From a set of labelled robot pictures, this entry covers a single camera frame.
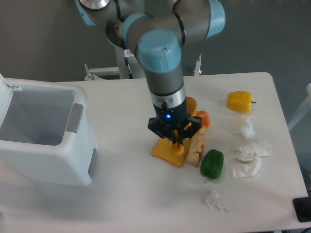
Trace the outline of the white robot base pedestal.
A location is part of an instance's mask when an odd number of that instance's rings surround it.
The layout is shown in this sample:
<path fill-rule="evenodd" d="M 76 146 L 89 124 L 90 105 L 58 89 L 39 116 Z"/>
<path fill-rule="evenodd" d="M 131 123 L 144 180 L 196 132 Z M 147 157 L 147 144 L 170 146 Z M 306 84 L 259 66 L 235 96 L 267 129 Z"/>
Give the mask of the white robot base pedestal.
<path fill-rule="evenodd" d="M 125 45 L 122 37 L 123 22 L 120 19 L 109 20 L 105 27 L 108 41 L 114 46 L 120 79 L 144 79 L 145 74 L 133 53 Z"/>

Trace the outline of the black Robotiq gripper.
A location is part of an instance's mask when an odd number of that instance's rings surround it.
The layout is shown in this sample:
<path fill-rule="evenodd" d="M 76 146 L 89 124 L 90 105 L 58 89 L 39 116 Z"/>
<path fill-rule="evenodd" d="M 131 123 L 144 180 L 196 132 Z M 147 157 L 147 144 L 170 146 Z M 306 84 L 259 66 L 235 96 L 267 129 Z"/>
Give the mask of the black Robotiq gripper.
<path fill-rule="evenodd" d="M 173 144 L 178 142 L 183 145 L 184 139 L 192 138 L 202 127 L 200 116 L 190 116 L 187 107 L 187 99 L 173 108 L 164 109 L 153 104 L 156 117 L 148 121 L 148 129 L 160 138 L 168 139 Z M 177 128 L 178 140 L 174 129 Z"/>

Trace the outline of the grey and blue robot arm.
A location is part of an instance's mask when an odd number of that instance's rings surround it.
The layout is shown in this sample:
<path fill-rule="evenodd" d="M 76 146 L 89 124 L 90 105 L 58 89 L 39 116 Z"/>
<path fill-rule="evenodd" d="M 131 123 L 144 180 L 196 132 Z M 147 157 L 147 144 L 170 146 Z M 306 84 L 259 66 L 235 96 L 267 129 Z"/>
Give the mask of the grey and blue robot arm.
<path fill-rule="evenodd" d="M 148 128 L 161 138 L 182 144 L 202 126 L 187 109 L 181 66 L 181 48 L 220 33 L 225 11 L 217 0 L 172 0 L 171 12 L 151 17 L 143 0 L 78 0 L 86 25 L 113 20 L 121 45 L 141 66 L 150 90 L 156 116 Z"/>

